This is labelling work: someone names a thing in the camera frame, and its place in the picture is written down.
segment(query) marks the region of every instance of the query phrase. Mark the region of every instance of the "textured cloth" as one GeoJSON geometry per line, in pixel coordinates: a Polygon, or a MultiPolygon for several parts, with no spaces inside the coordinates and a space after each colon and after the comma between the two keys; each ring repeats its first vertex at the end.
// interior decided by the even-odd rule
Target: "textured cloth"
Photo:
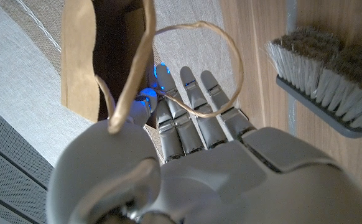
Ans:
{"type": "Polygon", "coordinates": [[[60,76],[1,8],[0,115],[52,165],[91,125],[61,105],[60,76]]]}
{"type": "Polygon", "coordinates": [[[61,15],[63,0],[31,1],[31,0],[0,0],[0,6],[33,40],[41,52],[49,59],[57,73],[61,72],[61,53],[39,27],[36,21],[25,10],[28,7],[38,19],[46,32],[57,44],[61,44],[61,15]]]}

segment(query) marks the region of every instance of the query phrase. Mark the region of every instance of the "brush handle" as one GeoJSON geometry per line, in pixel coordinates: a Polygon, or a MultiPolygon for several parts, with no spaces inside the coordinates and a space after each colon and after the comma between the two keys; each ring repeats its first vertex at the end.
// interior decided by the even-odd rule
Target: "brush handle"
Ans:
{"type": "Polygon", "coordinates": [[[348,138],[362,138],[362,128],[351,128],[348,122],[343,121],[340,117],[337,117],[334,112],[316,103],[310,96],[296,89],[296,87],[287,80],[276,76],[276,83],[340,134],[348,138]]]}

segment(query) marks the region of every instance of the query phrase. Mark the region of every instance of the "brush bristles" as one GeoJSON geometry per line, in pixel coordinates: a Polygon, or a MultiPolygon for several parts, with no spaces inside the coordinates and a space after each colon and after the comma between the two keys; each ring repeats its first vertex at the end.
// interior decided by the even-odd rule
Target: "brush bristles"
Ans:
{"type": "Polygon", "coordinates": [[[267,44],[279,76],[322,107],[362,128],[362,47],[346,47],[312,28],[267,44]]]}

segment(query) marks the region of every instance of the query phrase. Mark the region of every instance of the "robotic hand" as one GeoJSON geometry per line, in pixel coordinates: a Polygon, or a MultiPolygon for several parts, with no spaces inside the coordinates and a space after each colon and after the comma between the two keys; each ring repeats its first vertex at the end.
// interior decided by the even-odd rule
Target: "robotic hand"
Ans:
{"type": "MultiPolygon", "coordinates": [[[[191,70],[180,71],[193,109],[211,112],[191,70]]],[[[180,98],[165,65],[163,91],[180,98]]],[[[217,110],[228,98],[213,75],[203,86],[217,110]]],[[[236,108],[197,118],[143,90],[122,130],[100,121],[64,151],[47,198],[49,223],[362,223],[362,191],[330,157],[274,128],[256,130],[236,108]],[[142,126],[157,110],[165,164],[142,126]]]]}

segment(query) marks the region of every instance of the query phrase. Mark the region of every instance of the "wooden wall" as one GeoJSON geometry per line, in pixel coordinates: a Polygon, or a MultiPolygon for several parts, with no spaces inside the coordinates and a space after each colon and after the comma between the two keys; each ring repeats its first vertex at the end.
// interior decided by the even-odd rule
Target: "wooden wall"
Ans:
{"type": "MultiPolygon", "coordinates": [[[[241,109],[258,128],[288,131],[287,93],[275,83],[276,71],[264,46],[286,33],[286,0],[220,2],[225,30],[235,39],[245,66],[241,109]]],[[[315,26],[347,45],[362,45],[362,1],[297,0],[297,26],[315,26]]],[[[341,136],[298,102],[295,120],[297,137],[331,155],[362,187],[362,138],[341,136]]]]}

